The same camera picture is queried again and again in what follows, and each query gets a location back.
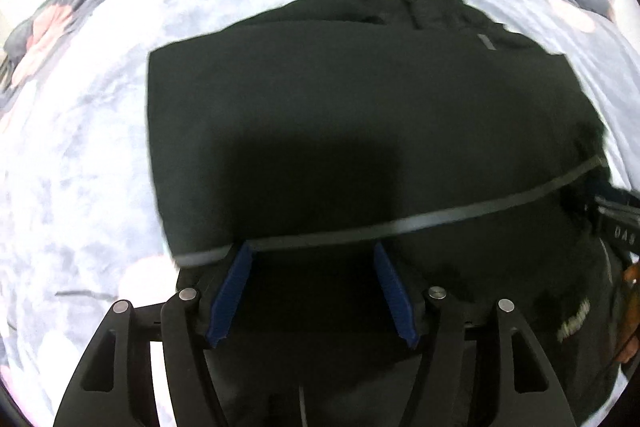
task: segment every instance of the black hoodie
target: black hoodie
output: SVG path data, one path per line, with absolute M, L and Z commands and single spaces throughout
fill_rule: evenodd
M 563 56 L 462 0 L 299 0 L 151 53 L 148 129 L 178 263 L 380 240 L 480 309 L 516 302 L 580 419 L 606 397 L 612 261 L 555 190 L 600 165 L 604 127 Z

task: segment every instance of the white wall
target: white wall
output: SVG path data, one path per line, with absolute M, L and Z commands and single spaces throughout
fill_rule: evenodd
M 637 0 L 614 0 L 616 24 L 631 45 L 640 53 L 640 5 Z

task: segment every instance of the pink flower pattern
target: pink flower pattern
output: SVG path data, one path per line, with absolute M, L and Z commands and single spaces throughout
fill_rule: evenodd
M 68 5 L 47 6 L 33 20 L 33 34 L 27 40 L 27 52 L 15 68 L 11 79 L 18 86 L 42 65 L 58 39 L 72 20 L 72 8 Z

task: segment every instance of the bedsheet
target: bedsheet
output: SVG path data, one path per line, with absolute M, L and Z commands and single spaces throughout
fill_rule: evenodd
M 36 427 L 52 425 L 113 301 L 142 306 L 174 291 L 146 146 L 148 53 L 291 1 L 47 0 L 6 42 L 0 371 Z M 567 56 L 606 122 L 613 181 L 638 188 L 640 57 L 610 0 L 465 1 Z M 159 346 L 152 358 L 159 375 Z M 172 425 L 166 382 L 155 387 Z

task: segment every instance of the printed logo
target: printed logo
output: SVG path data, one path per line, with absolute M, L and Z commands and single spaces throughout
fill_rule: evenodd
M 584 320 L 589 314 L 589 310 L 591 310 L 591 303 L 589 302 L 589 299 L 585 299 L 580 304 L 580 308 L 578 309 L 577 314 L 564 322 L 558 330 L 558 342 L 561 343 L 562 341 L 567 340 L 571 335 L 577 333 L 580 330 L 582 324 L 584 323 Z

